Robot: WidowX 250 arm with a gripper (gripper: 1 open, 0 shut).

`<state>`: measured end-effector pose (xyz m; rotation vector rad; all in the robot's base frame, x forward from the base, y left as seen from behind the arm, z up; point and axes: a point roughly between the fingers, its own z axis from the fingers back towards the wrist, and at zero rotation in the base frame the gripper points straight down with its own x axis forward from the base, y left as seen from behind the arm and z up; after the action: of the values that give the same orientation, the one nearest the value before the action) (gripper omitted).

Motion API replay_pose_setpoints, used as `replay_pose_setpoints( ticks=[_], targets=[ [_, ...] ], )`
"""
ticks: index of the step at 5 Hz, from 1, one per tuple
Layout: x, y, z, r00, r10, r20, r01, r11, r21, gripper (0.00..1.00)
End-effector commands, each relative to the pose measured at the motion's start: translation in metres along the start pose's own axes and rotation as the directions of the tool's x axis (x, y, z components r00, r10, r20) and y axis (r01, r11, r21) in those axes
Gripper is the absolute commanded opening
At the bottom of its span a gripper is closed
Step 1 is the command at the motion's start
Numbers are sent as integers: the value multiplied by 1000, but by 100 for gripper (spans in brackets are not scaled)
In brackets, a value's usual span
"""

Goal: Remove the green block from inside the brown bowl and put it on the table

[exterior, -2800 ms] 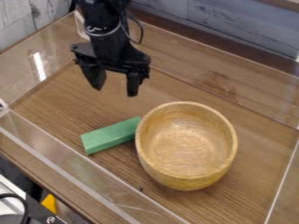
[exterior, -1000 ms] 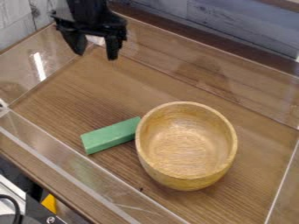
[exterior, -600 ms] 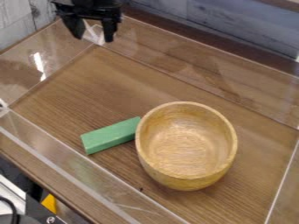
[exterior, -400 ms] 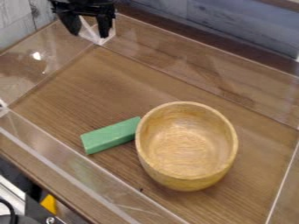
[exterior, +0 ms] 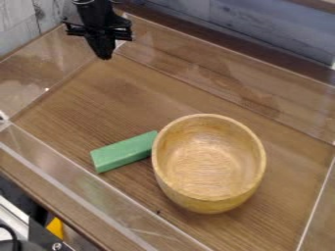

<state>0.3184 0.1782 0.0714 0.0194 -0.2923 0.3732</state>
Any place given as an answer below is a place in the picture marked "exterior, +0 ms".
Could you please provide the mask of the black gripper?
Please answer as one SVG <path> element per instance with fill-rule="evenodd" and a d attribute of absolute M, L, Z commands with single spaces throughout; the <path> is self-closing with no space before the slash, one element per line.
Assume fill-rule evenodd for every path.
<path fill-rule="evenodd" d="M 63 19 L 67 33 L 86 36 L 99 58 L 109 60 L 115 50 L 115 40 L 133 40 L 133 22 L 114 12 L 111 0 L 73 0 L 77 13 Z M 103 49 L 93 35 L 106 35 Z"/>

